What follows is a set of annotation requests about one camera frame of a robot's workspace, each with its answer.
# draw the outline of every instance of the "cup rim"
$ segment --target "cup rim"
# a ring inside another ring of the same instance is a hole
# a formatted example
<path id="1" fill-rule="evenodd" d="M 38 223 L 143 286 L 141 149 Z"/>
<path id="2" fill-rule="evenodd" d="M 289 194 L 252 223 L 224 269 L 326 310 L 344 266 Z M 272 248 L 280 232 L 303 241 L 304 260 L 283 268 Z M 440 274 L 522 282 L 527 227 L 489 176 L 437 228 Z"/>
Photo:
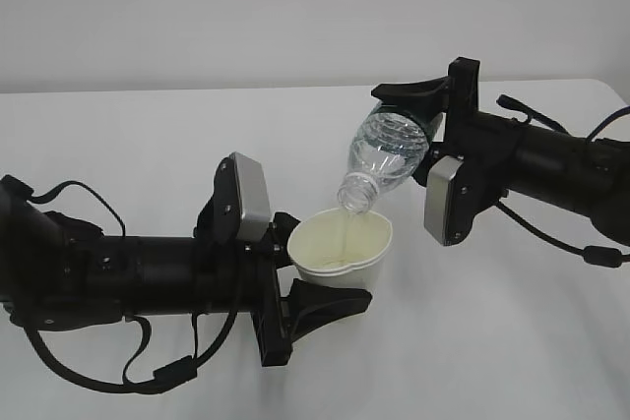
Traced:
<path id="1" fill-rule="evenodd" d="M 292 256 L 290 253 L 290 242 L 291 242 L 291 238 L 293 237 L 293 234 L 295 232 L 295 230 L 299 227 L 299 225 L 301 225 L 302 223 L 305 223 L 313 218 L 315 218 L 316 216 L 319 216 L 321 214 L 324 213 L 330 213 L 333 211 L 338 211 L 341 210 L 340 208 L 333 208 L 333 209 L 327 209 L 327 210 L 321 210 L 318 211 L 317 213 L 309 216 L 307 219 L 302 220 L 299 222 L 299 224 L 293 229 L 293 231 L 291 232 L 290 236 L 288 237 L 288 241 L 286 243 L 286 251 L 288 252 L 288 256 L 290 257 L 291 261 L 293 262 L 293 265 L 296 266 L 297 268 L 299 268 L 300 270 L 303 270 L 304 272 L 311 274 L 311 275 L 319 275 L 319 276 L 324 276 L 324 277 L 332 277 L 335 275 L 343 275 L 343 274 L 347 274 L 349 272 L 352 272 L 354 270 L 363 270 L 365 268 L 368 268 L 370 266 L 373 266 L 379 262 L 381 262 L 383 260 L 383 257 L 385 256 L 385 254 L 390 250 L 390 247 L 392 246 L 392 238 L 394 237 L 394 225 L 392 225 L 392 221 L 385 215 L 383 215 L 382 213 L 379 213 L 378 211 L 374 211 L 374 210 L 369 210 L 368 213 L 372 213 L 380 218 L 382 218 L 383 220 L 385 220 L 385 222 L 387 223 L 389 230 L 390 230 L 390 234 L 389 234 L 389 238 L 387 239 L 387 243 L 385 244 L 385 247 L 376 255 L 374 255 L 373 257 L 367 259 L 367 260 L 363 260 L 363 261 L 359 261 L 356 263 L 350 263 L 348 265 L 342 266 L 340 268 L 332 268 L 330 270 L 315 270 L 313 268 L 308 268 L 306 266 L 301 265 L 300 263 L 298 263 Z"/>

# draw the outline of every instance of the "bottle neck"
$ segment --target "bottle neck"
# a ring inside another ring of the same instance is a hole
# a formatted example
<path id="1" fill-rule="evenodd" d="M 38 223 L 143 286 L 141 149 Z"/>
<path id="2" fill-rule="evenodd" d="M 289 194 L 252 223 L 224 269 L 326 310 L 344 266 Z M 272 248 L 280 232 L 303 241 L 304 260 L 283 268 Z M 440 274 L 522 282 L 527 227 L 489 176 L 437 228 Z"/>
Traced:
<path id="1" fill-rule="evenodd" d="M 350 213 L 366 213 L 378 199 L 379 187 L 370 175 L 349 172 L 337 193 L 340 205 Z"/>

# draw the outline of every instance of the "cable connector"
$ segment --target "cable connector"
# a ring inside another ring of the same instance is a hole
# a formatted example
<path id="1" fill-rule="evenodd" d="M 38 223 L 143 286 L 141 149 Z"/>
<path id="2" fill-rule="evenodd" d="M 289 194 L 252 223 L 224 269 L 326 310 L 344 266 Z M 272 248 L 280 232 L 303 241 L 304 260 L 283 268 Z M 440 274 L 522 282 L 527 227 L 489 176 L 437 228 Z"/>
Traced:
<path id="1" fill-rule="evenodd" d="M 197 363 L 192 356 L 184 356 L 154 371 L 154 379 L 165 385 L 180 386 L 197 377 Z"/>
<path id="2" fill-rule="evenodd" d="M 590 265 L 605 268 L 619 268 L 623 263 L 623 255 L 619 250 L 603 246 L 585 246 L 582 258 Z"/>

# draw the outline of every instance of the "water bottle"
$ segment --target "water bottle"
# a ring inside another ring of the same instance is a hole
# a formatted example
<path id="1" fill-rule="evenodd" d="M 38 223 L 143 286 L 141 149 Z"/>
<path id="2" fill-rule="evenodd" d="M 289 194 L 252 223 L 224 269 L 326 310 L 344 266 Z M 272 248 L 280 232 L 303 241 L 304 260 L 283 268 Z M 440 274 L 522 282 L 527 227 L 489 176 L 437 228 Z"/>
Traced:
<path id="1" fill-rule="evenodd" d="M 418 124 L 377 106 L 352 140 L 347 174 L 337 194 L 351 214 L 369 211 L 378 197 L 402 184 L 418 167 L 429 149 L 442 115 Z"/>

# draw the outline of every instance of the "white wall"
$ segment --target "white wall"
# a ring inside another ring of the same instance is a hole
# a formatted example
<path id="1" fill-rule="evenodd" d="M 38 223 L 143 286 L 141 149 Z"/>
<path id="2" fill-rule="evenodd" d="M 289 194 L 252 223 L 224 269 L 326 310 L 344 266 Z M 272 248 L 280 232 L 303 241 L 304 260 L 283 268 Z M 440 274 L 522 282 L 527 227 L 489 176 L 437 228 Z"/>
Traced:
<path id="1" fill-rule="evenodd" d="M 628 0 L 0 0 L 0 91 L 598 78 L 630 98 Z"/>

